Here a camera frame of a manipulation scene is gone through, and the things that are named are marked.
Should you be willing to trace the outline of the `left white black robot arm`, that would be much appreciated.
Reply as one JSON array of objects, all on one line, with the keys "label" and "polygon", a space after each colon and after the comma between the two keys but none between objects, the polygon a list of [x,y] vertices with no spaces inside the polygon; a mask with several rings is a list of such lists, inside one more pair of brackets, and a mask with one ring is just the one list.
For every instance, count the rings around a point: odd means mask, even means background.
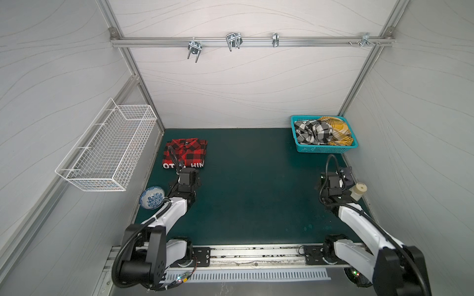
[{"label": "left white black robot arm", "polygon": [[168,240],[167,233],[195,203],[196,190],[201,185],[199,170],[186,167],[174,148],[169,146],[167,150],[178,178],[151,218],[126,228],[111,269],[111,280],[118,288],[141,285],[150,291],[168,291],[193,275],[192,271],[186,272],[169,284],[161,283],[170,265],[178,261],[195,262],[192,243],[187,239]]}]

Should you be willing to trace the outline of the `red black plaid shirt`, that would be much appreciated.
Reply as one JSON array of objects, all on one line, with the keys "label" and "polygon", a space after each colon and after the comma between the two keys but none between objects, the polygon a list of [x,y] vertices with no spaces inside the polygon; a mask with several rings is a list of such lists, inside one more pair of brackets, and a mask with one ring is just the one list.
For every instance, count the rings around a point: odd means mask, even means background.
[{"label": "red black plaid shirt", "polygon": [[198,138],[173,139],[166,143],[162,159],[164,169],[175,169],[169,148],[174,150],[178,161],[185,167],[202,168],[205,164],[207,140]]}]

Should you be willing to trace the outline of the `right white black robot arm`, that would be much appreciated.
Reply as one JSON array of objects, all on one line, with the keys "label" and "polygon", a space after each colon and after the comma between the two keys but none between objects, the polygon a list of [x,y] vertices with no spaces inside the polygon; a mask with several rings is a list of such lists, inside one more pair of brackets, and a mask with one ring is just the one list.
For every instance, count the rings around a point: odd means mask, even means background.
[{"label": "right white black robot arm", "polygon": [[345,235],[327,236],[323,244],[323,257],[327,263],[342,260],[350,264],[369,280],[379,296],[432,294],[422,251],[394,238],[356,204],[339,165],[334,172],[325,167],[318,199],[365,244],[360,247]]}]

